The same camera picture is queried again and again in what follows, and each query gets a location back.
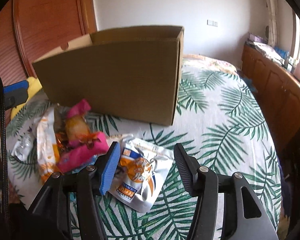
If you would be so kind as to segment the brown cardboard box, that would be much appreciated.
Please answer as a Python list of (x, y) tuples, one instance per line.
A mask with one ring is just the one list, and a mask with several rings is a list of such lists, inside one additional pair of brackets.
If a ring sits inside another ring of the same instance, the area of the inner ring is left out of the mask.
[(87, 100), (95, 113), (173, 124), (184, 28), (140, 25), (87, 34), (33, 62), (47, 97), (71, 107)]

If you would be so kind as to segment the yellow plush toy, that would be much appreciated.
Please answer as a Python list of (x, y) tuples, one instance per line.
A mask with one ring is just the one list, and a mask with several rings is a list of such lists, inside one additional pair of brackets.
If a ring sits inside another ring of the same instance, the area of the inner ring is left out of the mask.
[(27, 89), (28, 98), (25, 103), (19, 104), (16, 107), (12, 108), (11, 114), (10, 114), (10, 120), (12, 120), (20, 112), (20, 110), (25, 106), (25, 104), (42, 89), (42, 85), (38, 78), (28, 77), (26, 79), (26, 81), (29, 84), (29, 87)]

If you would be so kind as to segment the orange white snack packet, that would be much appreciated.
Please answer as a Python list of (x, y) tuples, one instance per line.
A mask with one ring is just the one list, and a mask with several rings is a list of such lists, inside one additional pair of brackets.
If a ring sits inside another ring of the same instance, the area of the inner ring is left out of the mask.
[(54, 172), (58, 172), (60, 155), (54, 131), (55, 108), (49, 107), (37, 125), (37, 164), (43, 184)]

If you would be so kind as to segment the pink wrapped pastry snack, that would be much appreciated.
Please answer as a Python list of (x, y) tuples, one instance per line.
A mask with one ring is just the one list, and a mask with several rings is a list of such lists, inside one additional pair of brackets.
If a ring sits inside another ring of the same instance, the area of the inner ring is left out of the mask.
[(60, 158), (57, 167), (62, 173), (70, 172), (86, 164), (94, 156), (106, 154), (109, 149), (106, 135), (93, 132), (85, 119), (91, 110), (83, 99), (67, 112), (63, 126), (56, 132)]

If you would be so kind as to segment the white wall switch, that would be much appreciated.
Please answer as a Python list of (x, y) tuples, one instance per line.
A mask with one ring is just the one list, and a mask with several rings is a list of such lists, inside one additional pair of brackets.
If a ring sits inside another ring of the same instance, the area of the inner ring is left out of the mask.
[(218, 26), (218, 22), (217, 21), (213, 21), (213, 20), (207, 20), (207, 25), (213, 26), (213, 27), (217, 27)]

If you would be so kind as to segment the silver orange egg snack packet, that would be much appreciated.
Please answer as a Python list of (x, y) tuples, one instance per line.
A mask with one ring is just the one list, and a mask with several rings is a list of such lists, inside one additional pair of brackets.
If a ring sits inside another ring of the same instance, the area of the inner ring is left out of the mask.
[(131, 134), (121, 138), (120, 151), (109, 193), (133, 210), (147, 213), (172, 167), (173, 152)]

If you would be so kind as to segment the wooden wardrobe door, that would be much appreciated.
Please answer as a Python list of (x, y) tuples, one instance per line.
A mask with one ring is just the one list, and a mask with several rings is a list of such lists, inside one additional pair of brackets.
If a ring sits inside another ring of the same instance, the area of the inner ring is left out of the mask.
[(96, 30), (93, 0), (8, 0), (0, 12), (2, 83), (36, 76), (34, 60)]

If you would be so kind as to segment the clear crumpled plastic wrapper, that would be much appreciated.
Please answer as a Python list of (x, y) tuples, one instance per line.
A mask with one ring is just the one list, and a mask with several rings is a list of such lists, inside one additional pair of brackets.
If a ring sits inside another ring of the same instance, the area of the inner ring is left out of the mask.
[(34, 145), (35, 137), (32, 132), (26, 132), (21, 138), (15, 143), (12, 151), (12, 156), (17, 158), (19, 161), (27, 161)]

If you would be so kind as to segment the floral quilt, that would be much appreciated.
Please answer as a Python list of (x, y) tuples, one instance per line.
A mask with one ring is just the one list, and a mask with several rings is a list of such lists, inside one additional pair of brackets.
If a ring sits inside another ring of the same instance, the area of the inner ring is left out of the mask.
[(183, 66), (237, 75), (237, 69), (231, 63), (198, 54), (184, 55)]

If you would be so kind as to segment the wooden cabinet counter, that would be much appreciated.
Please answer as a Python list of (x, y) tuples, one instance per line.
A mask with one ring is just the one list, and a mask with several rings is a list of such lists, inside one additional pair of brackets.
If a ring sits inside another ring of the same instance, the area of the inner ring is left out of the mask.
[(300, 129), (300, 83), (247, 44), (242, 52), (242, 72), (256, 88), (256, 100), (279, 153)]

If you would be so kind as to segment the beige curtain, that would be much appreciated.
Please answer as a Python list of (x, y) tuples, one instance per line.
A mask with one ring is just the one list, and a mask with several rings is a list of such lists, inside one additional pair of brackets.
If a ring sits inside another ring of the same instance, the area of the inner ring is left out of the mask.
[(277, 0), (266, 0), (269, 17), (269, 37), (268, 44), (276, 47), (279, 41), (279, 33), (277, 27)]

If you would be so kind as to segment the leaf-print bed sheet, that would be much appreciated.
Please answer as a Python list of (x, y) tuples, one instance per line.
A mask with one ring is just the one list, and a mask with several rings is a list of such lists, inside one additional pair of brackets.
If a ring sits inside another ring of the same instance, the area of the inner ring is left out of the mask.
[[(8, 175), (25, 206), (42, 187), (36, 128), (50, 106), (46, 94), (38, 92), (6, 129)], [(96, 113), (88, 114), (87, 121), (93, 131), (108, 136), (131, 134), (168, 150), (181, 143), (189, 155), (218, 174), (243, 173), (273, 226), (278, 226), (281, 182), (274, 142), (258, 103), (238, 75), (183, 66), (177, 110), (169, 127)], [(12, 151), (26, 132), (33, 133), (34, 145), (27, 161), (19, 161)], [(97, 202), (109, 239), (185, 239), (196, 205), (176, 166), (147, 213), (132, 210), (110, 194)]]

